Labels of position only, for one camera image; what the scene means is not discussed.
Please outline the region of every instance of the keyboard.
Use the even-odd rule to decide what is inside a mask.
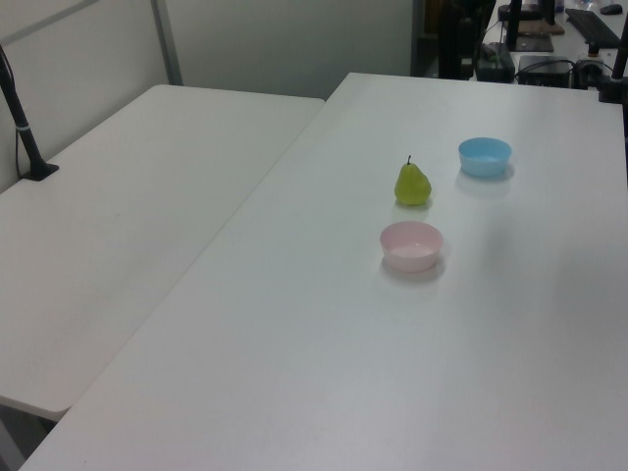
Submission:
[[[566,8],[565,13],[569,16],[568,21],[576,26],[580,34],[585,36],[587,43],[595,42],[601,49],[617,49],[619,47],[617,35],[595,13],[573,8]]]

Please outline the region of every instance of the green pear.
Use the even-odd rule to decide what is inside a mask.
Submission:
[[[394,196],[401,204],[418,206],[428,200],[432,186],[423,172],[415,164],[410,163],[411,157],[410,155],[407,164],[401,167],[394,186]]]

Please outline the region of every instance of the black stand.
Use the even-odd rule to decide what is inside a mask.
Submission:
[[[522,0],[510,1],[506,46],[510,52],[553,52],[549,34],[542,32],[519,34]]]
[[[0,86],[2,87],[2,92],[13,115],[13,121],[16,123],[16,129],[20,134],[20,138],[26,149],[26,154],[30,160],[30,172],[26,172],[23,178],[41,182],[50,174],[59,170],[59,166],[48,164],[41,158],[41,154],[39,154],[39,149],[37,149],[37,144],[35,143],[35,138],[30,130],[30,125],[26,120],[24,109],[20,103],[13,75],[9,70],[9,65],[5,62],[6,56],[2,50],[2,46],[0,46],[0,56]]]
[[[623,96],[628,90],[627,83],[624,80],[624,69],[626,68],[626,60],[628,59],[628,17],[624,23],[624,30],[619,40],[619,48],[617,49],[617,58],[612,68],[610,78],[604,77],[600,85],[600,93],[598,98],[602,103],[622,104]]]

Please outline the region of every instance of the white tabletop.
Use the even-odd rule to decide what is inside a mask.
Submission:
[[[506,179],[460,174],[477,135]],[[434,269],[382,264],[400,220]],[[627,240],[619,106],[350,75],[23,469],[623,470]]]
[[[0,403],[60,418],[321,108],[157,86],[0,196]]]
[[[508,5],[509,0],[497,0],[497,3],[493,9],[489,26],[494,25],[497,22],[497,8],[500,5]],[[617,3],[623,6],[623,13],[621,15],[601,15],[600,8],[611,3]],[[594,0],[592,2],[582,2],[579,0],[565,0],[565,8],[574,8],[577,10],[590,10],[595,12],[606,25],[615,33],[617,37],[621,37],[621,32],[624,28],[626,21],[626,14],[628,12],[628,1],[626,0]],[[523,55],[533,56],[546,56],[555,55],[566,57],[570,61],[576,62],[578,59],[587,58],[587,51],[589,49],[588,44],[585,43],[585,38],[576,26],[567,21],[568,15],[564,12],[555,14],[555,21],[558,25],[561,25],[565,30],[565,34],[553,35],[551,37],[551,43],[553,44],[553,52],[512,52],[512,60],[515,64],[515,70],[519,70],[519,58]],[[500,40],[500,27],[501,23],[498,23],[491,30],[487,31],[484,37],[485,43],[499,42]],[[503,30],[501,36],[501,42],[505,42],[506,30]],[[617,49],[601,49],[598,59],[604,60],[604,63],[609,67],[613,67],[615,64],[615,57],[617,56]],[[604,68],[604,73],[610,75],[610,69]]]

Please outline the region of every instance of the white wall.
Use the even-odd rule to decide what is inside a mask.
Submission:
[[[413,0],[167,0],[183,83],[327,99],[409,75]]]
[[[168,82],[148,0],[100,0],[4,49],[44,160]],[[17,180],[14,139],[0,99],[0,192]]]

